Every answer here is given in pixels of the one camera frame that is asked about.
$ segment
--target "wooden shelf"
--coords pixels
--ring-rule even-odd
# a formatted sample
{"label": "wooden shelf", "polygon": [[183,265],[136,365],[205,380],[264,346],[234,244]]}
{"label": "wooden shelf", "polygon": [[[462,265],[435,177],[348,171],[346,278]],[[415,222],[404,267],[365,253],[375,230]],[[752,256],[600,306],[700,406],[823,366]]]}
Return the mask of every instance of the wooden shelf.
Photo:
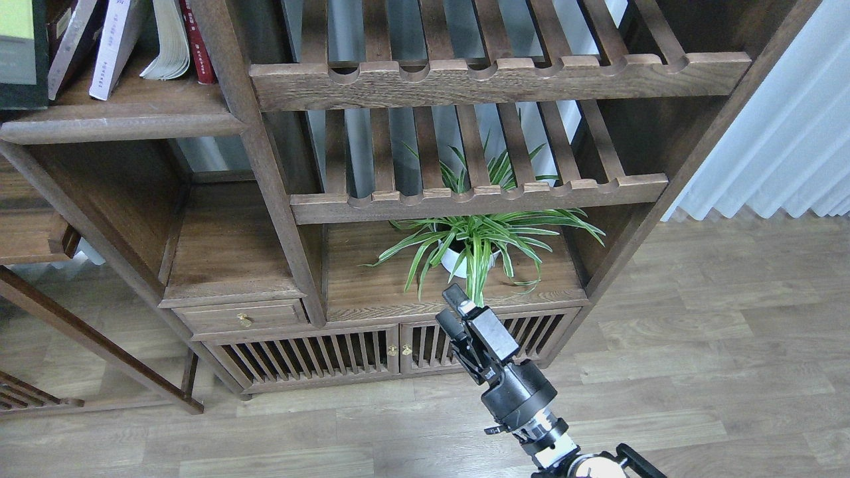
{"label": "wooden shelf", "polygon": [[257,183],[193,186],[160,307],[300,297]]}
{"label": "wooden shelf", "polygon": [[80,235],[0,158],[0,265],[68,260]]}
{"label": "wooden shelf", "polygon": [[[394,165],[389,145],[386,111],[371,111],[375,191],[366,197],[352,197],[346,190],[349,169],[342,111],[326,113],[327,187],[321,194],[292,195],[292,211],[299,224],[411,219],[446,215],[533,211],[547,208],[587,208],[653,202],[667,186],[664,174],[627,175],[605,127],[596,101],[579,101],[583,124],[589,132],[596,155],[576,164],[575,154],[554,102],[538,103],[549,147],[560,181],[555,186],[537,182],[531,169],[529,148],[519,126],[519,114],[510,103],[497,105],[514,176],[519,187],[505,190],[492,185],[487,174],[475,111],[470,105],[456,106],[463,151],[467,159],[470,188],[456,194],[444,187],[439,170],[434,121],[428,107],[414,108],[417,148],[422,188],[419,194],[404,196],[395,190]],[[582,172],[595,178],[583,178]]]}
{"label": "wooden shelf", "polygon": [[[405,237],[387,222],[328,226],[327,246],[327,319],[336,322],[373,320],[375,322],[411,322],[431,320],[445,308],[443,290],[449,273],[442,267],[429,271],[417,298],[417,282],[402,292],[415,250],[406,249],[378,267],[377,255]],[[484,300],[497,313],[527,310],[557,310],[588,305],[575,266],[561,236],[544,236],[553,252],[541,252],[542,281],[531,293],[514,286],[496,261],[484,287]],[[537,278],[533,262],[521,253],[512,253],[516,281]]]}
{"label": "wooden shelf", "polygon": [[83,67],[47,110],[21,112],[0,124],[0,139],[33,145],[231,135],[244,129],[218,85],[201,85],[194,73],[169,81],[140,77],[154,56],[150,48],[134,52],[108,101],[88,96],[94,65]]}
{"label": "wooden shelf", "polygon": [[322,1],[304,6],[302,63],[252,65],[263,111],[463,105],[517,101],[705,96],[731,93],[747,71],[746,53],[686,53],[655,0],[635,0],[660,54],[632,54],[604,0],[580,0],[599,56],[573,55],[551,1],[529,0],[545,58],[513,57],[496,0],[474,0],[487,56],[484,67],[456,59],[440,2],[421,2],[428,58],[393,61],[383,2],[363,5],[366,61],[327,61]]}

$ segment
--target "white flower pot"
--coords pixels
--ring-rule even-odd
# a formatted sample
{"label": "white flower pot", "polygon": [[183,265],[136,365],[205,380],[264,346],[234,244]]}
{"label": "white flower pot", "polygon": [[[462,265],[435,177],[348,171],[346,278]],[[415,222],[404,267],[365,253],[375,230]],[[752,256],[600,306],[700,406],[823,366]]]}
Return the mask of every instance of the white flower pot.
{"label": "white flower pot", "polygon": [[[500,251],[495,251],[490,255],[490,265],[487,266],[487,269],[492,269],[494,265],[496,265],[496,258],[499,257]],[[445,267],[446,270],[449,271],[449,274],[455,269],[455,264],[457,264],[458,258],[460,258],[460,253],[456,253],[455,251],[448,248],[445,250],[445,254],[443,254],[442,260],[440,263]],[[467,278],[467,260],[464,258],[461,261],[461,265],[458,266],[457,272],[455,272],[455,277],[460,277],[461,279]]]}

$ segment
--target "drawer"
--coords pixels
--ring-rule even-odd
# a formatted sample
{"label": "drawer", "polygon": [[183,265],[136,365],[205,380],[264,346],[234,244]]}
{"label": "drawer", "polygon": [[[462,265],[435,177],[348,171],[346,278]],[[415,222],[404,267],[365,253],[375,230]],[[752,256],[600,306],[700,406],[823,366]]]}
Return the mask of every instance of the drawer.
{"label": "drawer", "polygon": [[265,300],[241,304],[202,305],[174,309],[195,334],[193,339],[215,339],[232,333],[306,324],[300,299]]}

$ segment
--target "wooden cabinet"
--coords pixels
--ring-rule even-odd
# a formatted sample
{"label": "wooden cabinet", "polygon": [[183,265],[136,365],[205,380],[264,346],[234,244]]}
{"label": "wooden cabinet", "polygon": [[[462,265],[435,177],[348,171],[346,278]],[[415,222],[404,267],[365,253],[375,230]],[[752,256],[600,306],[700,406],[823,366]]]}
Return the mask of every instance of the wooden cabinet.
{"label": "wooden cabinet", "polygon": [[[516,54],[500,4],[469,0],[484,55],[456,58],[445,3],[421,0],[423,57],[399,59],[386,3],[365,1],[358,62],[328,56],[323,0],[300,16],[278,0],[199,2],[219,85],[140,80],[156,53],[142,48],[108,102],[88,98],[83,76],[46,111],[6,115],[0,155],[242,394],[456,367],[433,322],[448,274],[433,270],[419,299],[402,292],[409,254],[360,266],[399,239],[386,219],[584,208],[604,247],[565,230],[533,292],[517,294],[498,270],[484,290],[522,357],[545,366],[819,4],[631,0],[617,25],[602,0],[575,1],[598,54],[573,52],[548,0],[524,3],[542,54]],[[560,100],[576,101],[572,136]],[[519,102],[545,133],[553,185],[535,180]],[[504,132],[514,190],[485,172],[483,104]],[[462,194],[440,178],[434,118],[446,106],[470,170]],[[391,108],[409,117],[418,153],[404,168]],[[355,181],[347,131],[361,114],[370,152]],[[195,174],[167,141],[236,134],[249,172]]]}

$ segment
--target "white book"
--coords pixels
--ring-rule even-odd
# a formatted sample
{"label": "white book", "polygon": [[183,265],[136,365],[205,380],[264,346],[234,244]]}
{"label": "white book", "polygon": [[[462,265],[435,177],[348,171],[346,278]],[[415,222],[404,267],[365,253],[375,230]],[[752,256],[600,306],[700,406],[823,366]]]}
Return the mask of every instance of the white book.
{"label": "white book", "polygon": [[150,13],[150,0],[110,0],[88,94],[109,99]]}
{"label": "white book", "polygon": [[160,52],[139,76],[148,80],[171,80],[189,70],[189,38],[178,0],[153,0]]}

